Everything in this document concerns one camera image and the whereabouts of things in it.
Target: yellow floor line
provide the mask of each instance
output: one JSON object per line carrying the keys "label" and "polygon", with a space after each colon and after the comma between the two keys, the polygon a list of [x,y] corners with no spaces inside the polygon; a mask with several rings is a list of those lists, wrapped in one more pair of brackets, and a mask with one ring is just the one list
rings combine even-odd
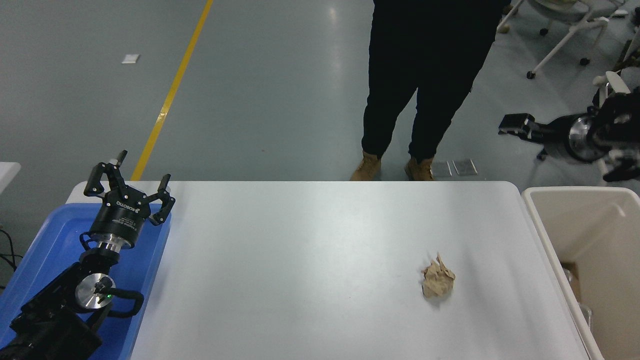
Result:
{"label": "yellow floor line", "polygon": [[151,135],[149,135],[147,144],[145,145],[145,148],[142,150],[142,155],[140,155],[140,159],[138,160],[138,164],[136,165],[135,170],[133,170],[131,181],[139,181],[140,178],[142,177],[142,173],[145,171],[145,167],[147,166],[147,162],[149,161],[151,152],[154,150],[154,146],[156,145],[156,140],[158,139],[158,135],[160,135],[160,130],[162,130],[164,120],[166,119],[166,116],[169,113],[169,109],[171,108],[171,103],[173,102],[175,93],[178,91],[178,88],[180,87],[180,82],[182,82],[182,76],[184,75],[184,72],[187,69],[187,65],[189,65],[191,54],[193,53],[193,49],[196,47],[196,43],[198,42],[198,37],[200,36],[200,32],[202,31],[202,27],[204,26],[204,22],[205,20],[207,20],[207,15],[209,14],[209,9],[211,9],[212,3],[213,3],[213,0],[207,0],[207,4],[204,6],[204,9],[202,10],[202,14],[200,15],[200,20],[198,20],[198,25],[196,25],[196,29],[193,31],[193,35],[191,36],[191,41],[189,41],[189,46],[187,46],[187,51],[184,53],[184,56],[182,57],[182,62],[180,63],[180,67],[178,67],[178,72],[175,74],[175,78],[173,78],[173,83],[171,84],[171,88],[169,89],[169,94],[166,94],[166,99],[164,100],[164,104],[162,105],[160,114],[156,119],[156,124],[154,125],[154,128],[151,130]]}

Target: gray floor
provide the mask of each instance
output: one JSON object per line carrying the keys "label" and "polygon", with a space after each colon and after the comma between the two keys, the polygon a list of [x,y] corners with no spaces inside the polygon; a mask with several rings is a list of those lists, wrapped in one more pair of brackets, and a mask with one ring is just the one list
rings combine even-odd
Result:
{"label": "gray floor", "polygon": [[[19,254],[96,162],[127,149],[132,174],[204,3],[0,3],[0,161],[22,164],[0,195],[0,223]],[[360,160],[372,9],[370,0],[215,0],[143,179],[347,180]],[[633,29],[612,20],[588,67],[578,62],[595,33],[578,35],[530,81],[525,73],[568,29],[541,37],[545,24],[525,4],[497,35],[436,156],[472,158],[479,174],[442,180],[598,184],[595,166],[538,163],[540,147],[498,136],[497,126],[505,113],[548,122],[584,111],[593,78]],[[127,53],[139,62],[120,64]],[[381,180],[406,180],[414,107],[398,119]],[[0,284],[9,276],[0,268]]]}

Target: person's leg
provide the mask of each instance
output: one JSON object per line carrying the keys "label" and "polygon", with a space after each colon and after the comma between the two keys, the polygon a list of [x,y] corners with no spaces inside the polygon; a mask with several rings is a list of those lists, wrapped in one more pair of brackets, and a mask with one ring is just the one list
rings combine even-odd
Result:
{"label": "person's leg", "polygon": [[433,158],[451,119],[471,91],[495,40],[495,27],[504,2],[462,0],[459,5],[452,29],[435,32],[425,27],[422,30],[424,66],[409,145],[409,153],[417,163]]}
{"label": "person's leg", "polygon": [[391,142],[398,115],[418,86],[413,2],[378,0],[373,13],[362,149],[379,158]]}

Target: robotic arm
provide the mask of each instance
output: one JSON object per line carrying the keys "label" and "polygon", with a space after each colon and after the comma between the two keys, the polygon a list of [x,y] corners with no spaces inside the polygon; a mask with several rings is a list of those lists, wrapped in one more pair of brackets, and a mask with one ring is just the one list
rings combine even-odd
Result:
{"label": "robotic arm", "polygon": [[528,113],[505,115],[499,134],[543,145],[539,160],[551,156],[568,163],[592,163],[606,158],[613,170],[604,174],[603,180],[640,179],[640,94],[630,94],[627,88],[605,96],[600,106],[549,124],[537,123]]}
{"label": "robotic arm", "polygon": [[[166,220],[175,199],[167,188],[169,174],[153,195],[126,185],[120,174],[126,154],[122,151],[116,160],[93,168],[84,194],[102,198],[102,206],[90,230],[80,235],[85,252],[21,307],[10,325],[16,337],[0,350],[0,360],[88,359],[102,345],[97,331],[105,318],[128,318],[141,309],[144,296],[116,288],[109,269],[120,260],[122,249],[135,246],[147,218],[153,225]],[[108,192],[100,183],[104,174]],[[149,203],[157,199],[162,206],[151,214]],[[134,304],[128,311],[115,311],[113,297],[131,299]],[[80,313],[93,314],[83,321]]]}

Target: metal plate on floor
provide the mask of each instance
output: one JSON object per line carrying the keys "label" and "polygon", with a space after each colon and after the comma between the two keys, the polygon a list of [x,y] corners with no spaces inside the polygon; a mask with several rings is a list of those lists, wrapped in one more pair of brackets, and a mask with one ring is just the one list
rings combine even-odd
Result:
{"label": "metal plate on floor", "polygon": [[126,54],[124,56],[124,59],[122,60],[123,64],[135,64],[136,62],[138,62],[138,58],[140,57],[140,54]]}
{"label": "metal plate on floor", "polygon": [[431,164],[431,175],[433,177],[451,176],[451,167],[448,161],[439,161]]}
{"label": "metal plate on floor", "polygon": [[455,160],[453,161],[453,167],[456,168],[456,172],[460,176],[478,175],[476,166],[471,159]]}

